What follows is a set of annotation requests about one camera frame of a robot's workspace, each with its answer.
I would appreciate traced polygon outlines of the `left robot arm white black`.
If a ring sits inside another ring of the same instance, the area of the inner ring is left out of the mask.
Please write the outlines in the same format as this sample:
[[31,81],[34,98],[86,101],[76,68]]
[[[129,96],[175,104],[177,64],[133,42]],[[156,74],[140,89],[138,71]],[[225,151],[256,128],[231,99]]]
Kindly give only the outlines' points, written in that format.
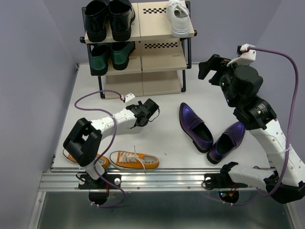
[[120,112],[105,118],[92,121],[81,118],[68,134],[63,147],[90,176],[90,183],[101,188],[106,183],[104,168],[96,162],[101,141],[113,134],[146,126],[157,111],[157,103],[147,99],[145,103],[139,101],[138,104],[129,104]]

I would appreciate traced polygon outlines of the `white sneaker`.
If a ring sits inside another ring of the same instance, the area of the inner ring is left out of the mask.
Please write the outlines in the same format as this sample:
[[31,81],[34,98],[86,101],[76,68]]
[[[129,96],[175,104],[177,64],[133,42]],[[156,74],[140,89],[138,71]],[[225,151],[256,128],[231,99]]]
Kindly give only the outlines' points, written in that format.
[[166,15],[171,23],[172,35],[176,38],[186,38],[190,32],[190,13],[187,7],[180,0],[169,0]]

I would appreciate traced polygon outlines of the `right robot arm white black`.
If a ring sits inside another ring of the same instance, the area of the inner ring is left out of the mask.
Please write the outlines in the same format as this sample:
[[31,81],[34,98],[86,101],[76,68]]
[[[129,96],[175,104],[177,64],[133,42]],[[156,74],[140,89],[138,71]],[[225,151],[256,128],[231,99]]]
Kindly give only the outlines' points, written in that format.
[[305,165],[287,143],[271,105],[257,96],[263,78],[245,61],[231,61],[218,54],[199,63],[198,78],[203,80],[210,71],[215,74],[209,83],[221,87],[227,104],[234,108],[234,116],[258,141],[275,170],[230,162],[219,173],[207,174],[203,186],[208,190],[231,188],[234,184],[253,186],[282,204],[302,199],[305,196]]

